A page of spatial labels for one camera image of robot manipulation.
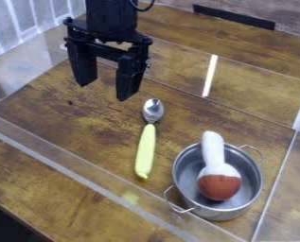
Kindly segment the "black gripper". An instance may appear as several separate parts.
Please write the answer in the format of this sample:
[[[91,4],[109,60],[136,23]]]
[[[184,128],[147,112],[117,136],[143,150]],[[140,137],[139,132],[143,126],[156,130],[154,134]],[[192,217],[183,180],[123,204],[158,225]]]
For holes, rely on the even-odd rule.
[[[115,61],[116,98],[127,100],[139,90],[150,64],[151,38],[135,30],[104,34],[88,31],[85,22],[77,19],[67,18],[63,24],[67,26],[64,46],[76,83],[83,87],[97,78],[97,57]]]

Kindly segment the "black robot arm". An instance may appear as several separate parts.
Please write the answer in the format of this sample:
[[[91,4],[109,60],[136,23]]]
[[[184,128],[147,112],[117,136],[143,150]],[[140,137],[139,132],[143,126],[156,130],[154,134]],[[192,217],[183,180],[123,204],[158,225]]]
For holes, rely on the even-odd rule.
[[[136,31],[138,0],[84,0],[85,19],[67,17],[64,46],[80,87],[97,78],[96,58],[117,63],[116,98],[128,99],[139,90],[150,64],[152,40]]]

